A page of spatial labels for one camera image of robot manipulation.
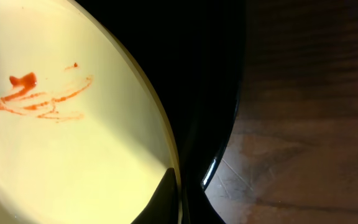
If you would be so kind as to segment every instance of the ketchup smear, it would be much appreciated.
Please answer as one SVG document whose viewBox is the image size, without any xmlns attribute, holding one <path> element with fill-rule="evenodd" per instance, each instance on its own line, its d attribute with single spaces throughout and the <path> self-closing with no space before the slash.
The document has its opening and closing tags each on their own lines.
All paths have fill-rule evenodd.
<svg viewBox="0 0 358 224">
<path fill-rule="evenodd" d="M 77 68 L 78 64 L 74 63 L 73 66 L 65 68 L 65 70 Z M 33 72 L 26 74 L 22 78 L 17 77 L 9 77 L 9 81 L 11 82 L 12 86 L 14 88 L 20 88 L 21 89 L 17 93 L 13 93 L 11 95 L 7 95 L 4 97 L 0 97 L 0 111 L 7 111 L 14 114 L 19 114 L 23 116 L 31 116 L 30 112 L 37 112 L 41 109 L 44 110 L 42 113 L 35 113 L 36 118 L 44 118 L 44 119 L 54 119 L 60 121 L 66 121 L 69 119 L 81 119 L 83 118 L 83 114 L 71 112 L 66 115 L 61 114 L 59 111 L 56 110 L 56 104 L 64 102 L 70 98 L 73 98 L 74 96 L 78 95 L 82 91 L 86 90 L 93 82 L 93 76 L 88 76 L 83 81 L 83 84 L 78 89 L 69 89 L 65 91 L 64 95 L 61 96 L 54 96 L 50 97 L 48 100 L 45 100 L 45 98 L 39 100 L 38 102 L 34 101 L 33 104 L 23 107 L 11 107 L 9 106 L 10 101 L 25 101 L 28 99 L 37 99 L 42 95 L 47 95 L 46 92 L 39 92 L 39 93 L 33 93 L 28 94 L 31 90 L 33 90 L 37 86 L 37 77 Z"/>
</svg>

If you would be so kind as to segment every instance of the brown wooden surface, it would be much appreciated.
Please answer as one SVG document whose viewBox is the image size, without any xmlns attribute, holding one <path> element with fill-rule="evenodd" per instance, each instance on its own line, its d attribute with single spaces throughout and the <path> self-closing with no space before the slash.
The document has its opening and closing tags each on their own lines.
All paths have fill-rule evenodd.
<svg viewBox="0 0 358 224">
<path fill-rule="evenodd" d="M 358 223 L 358 0 L 249 0 L 247 13 L 211 203 L 228 224 Z"/>
</svg>

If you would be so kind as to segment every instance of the wooden table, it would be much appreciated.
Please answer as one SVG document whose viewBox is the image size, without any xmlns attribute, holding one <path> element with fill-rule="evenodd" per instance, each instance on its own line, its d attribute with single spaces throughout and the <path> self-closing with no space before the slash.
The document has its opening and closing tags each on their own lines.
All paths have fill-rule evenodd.
<svg viewBox="0 0 358 224">
<path fill-rule="evenodd" d="M 227 223 L 358 223 L 358 1 L 251 0 L 247 13 L 211 203 Z"/>
</svg>

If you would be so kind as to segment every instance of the red sauce smear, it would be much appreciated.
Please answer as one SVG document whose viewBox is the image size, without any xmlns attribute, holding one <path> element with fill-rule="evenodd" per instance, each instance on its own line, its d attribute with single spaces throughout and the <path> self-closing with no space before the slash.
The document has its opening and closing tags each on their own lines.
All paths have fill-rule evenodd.
<svg viewBox="0 0 358 224">
<path fill-rule="evenodd" d="M 65 70 L 70 68 L 78 67 L 77 63 L 74 63 L 74 66 L 65 68 Z M 24 75 L 22 78 L 9 77 L 13 88 L 21 88 L 18 92 L 4 97 L 0 97 L 0 111 L 7 111 L 10 113 L 22 115 L 22 116 L 35 116 L 36 118 L 43 119 L 54 119 L 57 122 L 67 121 L 70 119 L 81 119 L 83 114 L 79 112 L 69 112 L 61 113 L 57 111 L 56 105 L 62 103 L 66 100 L 69 100 L 82 91 L 86 90 L 91 86 L 93 82 L 93 76 L 90 75 L 84 80 L 80 80 L 79 86 L 77 88 L 72 88 L 65 90 L 64 93 L 59 95 L 48 94 L 46 92 L 31 93 L 37 86 L 37 77 L 33 72 Z M 11 106 L 10 102 L 13 101 L 25 101 L 32 100 L 30 105 L 27 106 Z"/>
</svg>

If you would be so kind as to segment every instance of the wood grain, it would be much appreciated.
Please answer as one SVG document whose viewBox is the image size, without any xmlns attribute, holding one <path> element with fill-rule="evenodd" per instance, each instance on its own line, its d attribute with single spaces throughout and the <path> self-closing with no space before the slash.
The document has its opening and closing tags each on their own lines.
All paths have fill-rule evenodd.
<svg viewBox="0 0 358 224">
<path fill-rule="evenodd" d="M 358 1 L 250 0 L 247 13 L 211 203 L 227 223 L 358 223 Z"/>
</svg>

